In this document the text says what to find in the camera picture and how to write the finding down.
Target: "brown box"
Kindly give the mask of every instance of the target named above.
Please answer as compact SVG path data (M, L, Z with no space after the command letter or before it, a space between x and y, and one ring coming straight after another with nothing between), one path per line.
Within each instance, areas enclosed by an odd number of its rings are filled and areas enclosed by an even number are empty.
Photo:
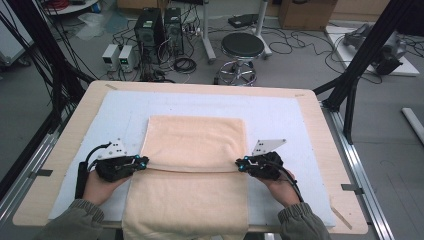
M146 7L166 8L168 0L118 0L118 8L143 9Z
M324 31L336 4L337 0L311 0L304 4L283 0L278 21L283 29Z

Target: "gray sleeve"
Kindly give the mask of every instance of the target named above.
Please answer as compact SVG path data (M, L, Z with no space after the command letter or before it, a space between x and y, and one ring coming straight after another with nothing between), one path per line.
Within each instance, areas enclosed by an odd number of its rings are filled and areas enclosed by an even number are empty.
M94 204L76 199L59 217L49 222L35 240L97 239L103 228L103 211Z
M278 214L281 223L281 239L331 239L322 220L316 216L309 204L300 203L283 209Z

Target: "stool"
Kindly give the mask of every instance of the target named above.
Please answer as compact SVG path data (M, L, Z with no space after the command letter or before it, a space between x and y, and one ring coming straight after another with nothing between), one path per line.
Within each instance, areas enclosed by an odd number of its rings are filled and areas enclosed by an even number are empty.
M231 33L225 36L221 50L234 60L219 69L219 79L228 85L252 86L257 79L252 60L258 58L264 48L262 40L252 34Z

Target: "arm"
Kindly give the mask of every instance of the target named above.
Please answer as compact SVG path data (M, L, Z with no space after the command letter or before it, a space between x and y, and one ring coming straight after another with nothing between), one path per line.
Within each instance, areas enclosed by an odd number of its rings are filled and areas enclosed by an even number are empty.
M92 171L82 199L74 200L68 210L49 222L34 239L97 239L103 230L101 222L104 217L99 206L127 179L109 183Z
M278 214L282 229L280 235L283 240L331 239L322 220L312 212L307 203L299 201L293 187L284 177L277 181L259 180L268 187L275 200L285 208Z

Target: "beige towel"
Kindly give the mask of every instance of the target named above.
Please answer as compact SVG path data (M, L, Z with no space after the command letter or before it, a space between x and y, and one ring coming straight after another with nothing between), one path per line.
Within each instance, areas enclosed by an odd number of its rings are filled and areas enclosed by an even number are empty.
M131 180L125 239L243 239L247 176L234 162L245 138L240 119L152 116L141 152L150 162Z

